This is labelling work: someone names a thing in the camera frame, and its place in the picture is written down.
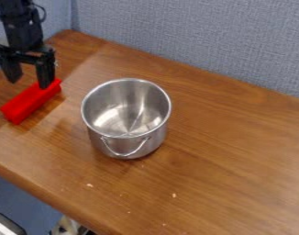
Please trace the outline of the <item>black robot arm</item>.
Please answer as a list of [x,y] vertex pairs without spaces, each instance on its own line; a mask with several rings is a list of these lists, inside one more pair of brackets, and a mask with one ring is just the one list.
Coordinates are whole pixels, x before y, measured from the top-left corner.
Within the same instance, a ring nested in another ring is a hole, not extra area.
[[10,83],[22,77],[21,64],[35,67],[37,85],[46,89],[54,79],[54,49],[43,43],[41,23],[46,11],[33,0],[0,0],[0,21],[6,41],[0,40],[0,68]]

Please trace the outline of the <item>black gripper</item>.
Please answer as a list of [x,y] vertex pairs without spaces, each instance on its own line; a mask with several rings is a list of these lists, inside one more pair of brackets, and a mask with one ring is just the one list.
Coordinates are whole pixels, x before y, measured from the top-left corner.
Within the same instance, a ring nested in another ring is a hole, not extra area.
[[6,41],[0,41],[0,68],[10,83],[22,77],[19,63],[35,65],[38,88],[45,89],[54,78],[54,51],[43,44],[41,24],[46,18],[37,8],[0,8],[0,21]]

